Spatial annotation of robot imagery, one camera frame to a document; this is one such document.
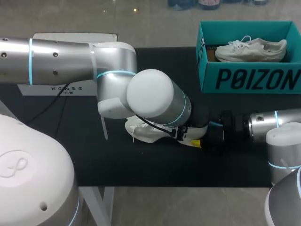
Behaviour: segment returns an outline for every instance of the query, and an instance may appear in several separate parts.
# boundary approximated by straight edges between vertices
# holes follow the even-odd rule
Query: black tabletop
[[[137,48],[138,71],[165,72],[191,101],[209,106],[211,115],[301,107],[299,95],[202,94],[195,48]],[[22,121],[54,97],[23,97],[14,85],[0,86],[0,99]],[[60,97],[30,126],[56,138],[70,154],[80,186],[268,187],[265,145],[250,142],[231,149],[204,150],[163,138],[133,143],[126,120],[106,119],[105,140],[96,97]]]

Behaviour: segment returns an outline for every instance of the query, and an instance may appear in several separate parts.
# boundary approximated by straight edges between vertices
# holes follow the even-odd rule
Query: screw hole
[[[41,209],[42,211],[46,211],[46,210],[47,210],[47,204],[46,204],[45,202],[41,202],[41,203],[40,203],[40,209]]]

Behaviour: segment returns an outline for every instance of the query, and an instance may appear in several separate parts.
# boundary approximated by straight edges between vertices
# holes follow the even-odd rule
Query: silver robot arm segment
[[[0,82],[61,85],[97,80],[99,113],[108,118],[134,115],[127,85],[137,73],[136,52],[122,42],[97,44],[37,39],[0,40]]]
[[[138,114],[177,127],[190,117],[189,98],[166,74],[149,69],[136,75],[136,52],[126,43],[3,38],[0,54],[3,83],[61,85],[94,79],[98,111],[106,118]]]
[[[266,135],[271,129],[289,122],[301,123],[301,109],[253,113],[248,122],[250,137],[254,142],[265,142]]]

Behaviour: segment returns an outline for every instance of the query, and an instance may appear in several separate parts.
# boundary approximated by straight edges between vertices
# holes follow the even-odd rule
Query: white sneaker
[[[286,40],[271,42],[260,38],[251,40],[250,36],[245,36],[241,41],[230,41],[227,46],[219,46],[215,57],[221,62],[280,62],[286,50]]]
[[[153,125],[156,125],[160,128],[166,129],[168,131],[172,131],[173,128],[163,126],[157,123],[150,122]],[[132,116],[127,118],[125,123],[125,128],[127,132],[132,136],[133,142],[135,141],[134,138],[141,140],[146,143],[154,143],[155,141],[163,138],[163,137],[170,137],[169,134],[156,129],[147,123],[143,122],[137,116]],[[194,146],[191,141],[197,140],[202,138],[207,131],[207,126],[204,128],[192,128],[188,127],[186,138],[183,141],[179,141],[179,143],[189,146]]]

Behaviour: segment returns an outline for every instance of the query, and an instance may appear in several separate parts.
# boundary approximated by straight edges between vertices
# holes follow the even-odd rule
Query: shoe sole
[[[141,137],[141,136],[137,136],[135,133],[133,134],[133,137],[137,140],[140,140],[140,141],[143,141],[145,143],[154,143],[156,142],[157,140],[163,138],[163,137],[168,137],[168,136],[163,136],[163,137],[153,137],[153,138],[147,138],[147,137]]]
[[[152,144],[154,142],[156,142],[157,140],[164,138],[164,137],[170,137],[170,136],[163,136],[163,137],[156,137],[156,138],[147,138],[147,137],[141,137],[141,136],[137,136],[136,134],[133,134],[133,137],[137,140],[140,140],[142,142],[148,143],[148,144]],[[191,147],[196,147],[191,140],[189,139],[184,139],[184,140],[177,140],[180,144],[182,145],[186,145],[186,146],[191,146]]]
[[[219,59],[219,58],[216,58],[216,59],[218,59],[220,62],[225,62],[225,63],[251,63],[251,62],[254,62],[254,63],[256,63],[256,62],[281,62],[281,60],[279,61],[279,59],[273,59],[273,60],[267,60],[267,61],[265,61],[265,60],[263,60],[263,61],[228,61],[228,60],[223,60],[223,59]]]

